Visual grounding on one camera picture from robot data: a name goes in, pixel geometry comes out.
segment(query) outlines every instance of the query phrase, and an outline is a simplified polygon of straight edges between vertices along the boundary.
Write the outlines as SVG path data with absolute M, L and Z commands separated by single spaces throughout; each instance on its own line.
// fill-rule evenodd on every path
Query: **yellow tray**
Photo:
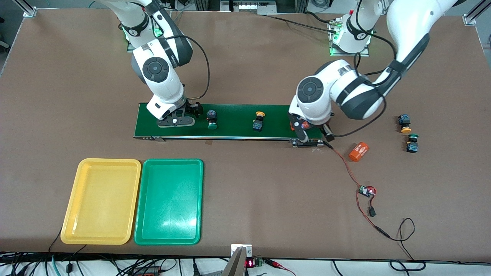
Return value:
M 61 240 L 78 245 L 122 245 L 131 236 L 141 164 L 134 159 L 80 162 Z

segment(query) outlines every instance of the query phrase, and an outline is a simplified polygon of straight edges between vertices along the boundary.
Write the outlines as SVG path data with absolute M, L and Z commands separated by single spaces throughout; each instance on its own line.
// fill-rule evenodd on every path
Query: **green tray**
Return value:
M 204 115 L 196 119 L 193 126 L 161 128 L 157 119 L 147 110 L 146 103 L 140 103 L 136 119 L 134 138 L 152 139 L 232 139 L 232 140 L 290 140 L 297 135 L 290 128 L 287 105 L 223 105 L 202 104 Z M 217 112 L 215 130 L 208 129 L 206 112 Z M 252 129 L 256 111 L 266 114 L 263 131 Z M 321 139 L 321 131 L 317 128 L 307 130 L 311 139 Z
M 135 222 L 142 246 L 195 245 L 201 237 L 203 161 L 148 159 L 143 163 Z

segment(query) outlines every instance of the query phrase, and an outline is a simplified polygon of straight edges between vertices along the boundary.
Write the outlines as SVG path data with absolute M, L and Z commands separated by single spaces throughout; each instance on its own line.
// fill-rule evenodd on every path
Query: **brown table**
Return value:
M 287 18 L 320 26 L 307 15 Z M 40 10 L 25 20 L 0 79 L 0 249 L 46 251 L 62 225 L 77 164 L 89 157 L 201 158 L 205 163 L 201 241 L 192 247 L 87 246 L 87 252 L 226 256 L 232 243 L 271 257 L 405 258 L 358 212 L 355 184 L 328 148 L 285 142 L 132 138 L 137 103 L 151 93 L 133 73 L 131 55 L 109 10 Z M 184 33 L 211 63 L 202 102 L 289 104 L 299 80 L 328 55 L 326 34 L 247 13 L 186 12 Z M 377 25 L 388 37 L 384 19 Z M 388 97 L 372 126 L 337 139 L 350 166 L 378 196 L 373 221 L 395 235 L 411 217 L 405 243 L 415 258 L 491 260 L 491 75 L 477 33 L 444 17 L 426 52 Z M 390 48 L 373 40 L 361 72 L 384 68 Z M 178 68 L 190 96 L 206 84 L 199 49 Z M 332 128 L 362 122 L 335 109 Z M 403 150 L 396 118 L 411 115 L 420 152 Z M 365 208 L 367 202 L 361 199 Z M 58 241 L 54 251 L 75 251 Z

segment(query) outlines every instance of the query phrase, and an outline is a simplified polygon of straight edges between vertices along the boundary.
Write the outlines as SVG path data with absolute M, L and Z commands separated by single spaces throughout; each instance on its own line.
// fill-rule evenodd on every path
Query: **orange cylinder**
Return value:
M 356 147 L 350 152 L 348 157 L 351 159 L 353 162 L 358 162 L 361 160 L 363 155 L 368 151 L 369 147 L 367 144 L 360 142 Z

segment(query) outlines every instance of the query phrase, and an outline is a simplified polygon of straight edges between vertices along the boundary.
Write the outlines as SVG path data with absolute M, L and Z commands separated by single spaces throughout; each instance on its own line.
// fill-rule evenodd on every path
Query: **tabletop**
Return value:
M 309 15 L 282 17 L 325 27 Z M 138 103 L 152 93 L 132 71 L 117 25 L 104 9 L 41 9 L 24 20 L 0 78 L 1 250 L 48 249 L 85 158 L 200 158 L 196 246 L 141 247 L 130 240 L 84 251 L 227 256 L 231 244 L 244 243 L 269 257 L 406 258 L 360 214 L 356 184 L 326 147 L 134 139 Z M 339 58 L 329 56 L 325 32 L 249 13 L 185 12 L 178 26 L 210 59 L 202 103 L 286 105 L 302 78 Z M 376 29 L 389 37 L 384 17 Z M 376 225 L 395 236 L 403 218 L 414 220 L 416 232 L 405 242 L 414 258 L 490 261 L 490 70 L 475 28 L 460 17 L 443 17 L 430 35 L 426 51 L 389 94 L 385 114 L 332 145 L 345 157 L 360 141 L 370 146 L 349 165 L 362 185 L 377 188 Z M 389 46 L 372 39 L 359 70 L 377 71 L 390 61 Z M 176 71 L 188 96 L 202 93 L 206 64 L 197 47 Z M 334 112 L 337 134 L 364 123 Z M 420 135 L 416 154 L 404 151 L 407 136 L 396 122 L 403 113 Z M 368 203 L 360 198 L 360 204 Z M 404 234 L 410 230 L 403 227 Z M 79 248 L 58 241 L 53 251 Z

